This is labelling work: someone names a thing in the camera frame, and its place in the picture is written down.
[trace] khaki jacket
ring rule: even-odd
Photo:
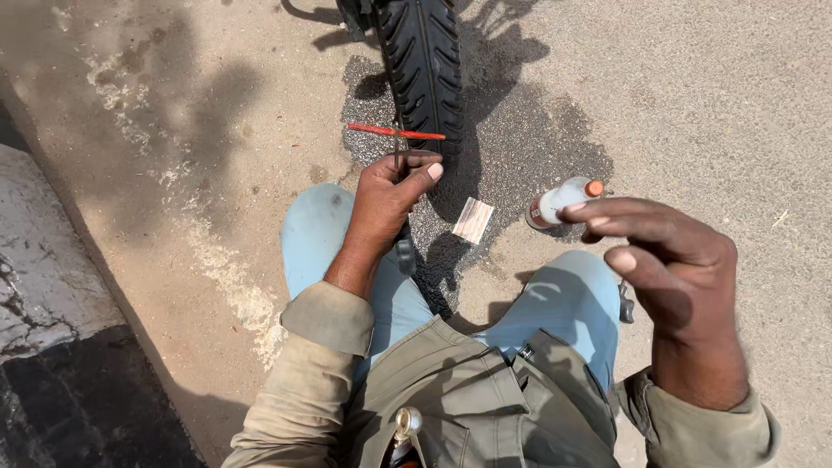
[[[403,406],[423,415],[413,443],[424,466],[618,466],[610,401],[583,359],[543,331],[527,341],[530,356],[506,362],[434,317],[353,389],[373,330],[366,301],[319,282],[281,322],[290,337],[231,441],[226,468],[378,468]],[[647,368],[611,399],[646,437],[649,466],[761,466],[780,439],[753,391],[730,411],[704,410],[653,385]]]

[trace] black tire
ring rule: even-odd
[[[459,38],[450,0],[376,2],[376,30],[405,130],[447,138],[411,140],[411,147],[438,152],[454,165],[463,137]]]

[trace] rubber cement bottle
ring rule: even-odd
[[[575,203],[598,198],[604,192],[601,181],[588,177],[573,177],[558,188],[532,200],[526,210],[526,222],[535,229],[546,229],[562,223],[557,219],[557,210]]]

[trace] leg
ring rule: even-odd
[[[473,337],[512,356],[543,329],[565,341],[609,390],[620,299],[612,270],[587,251],[568,251],[538,270],[497,325]]]
[[[354,202],[352,193],[324,183],[304,190],[289,207],[280,230],[280,250],[291,299],[324,278],[344,243]],[[358,378],[364,377],[370,363],[390,345],[433,318],[413,280],[399,273],[393,252],[381,260],[370,306],[375,328],[368,359],[356,370]]]

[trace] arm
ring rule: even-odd
[[[779,427],[749,388],[735,328],[733,241],[673,208],[647,200],[567,207],[584,241],[626,237],[606,253],[653,320],[652,367],[620,388],[622,408],[647,438],[654,466],[759,466]]]
[[[402,166],[411,173],[398,185],[391,156],[362,171],[344,244],[324,280],[281,314],[289,338],[224,467],[336,466],[331,452],[343,404],[373,330],[367,300],[376,268],[410,207],[442,176],[438,154],[411,150],[405,156]]]

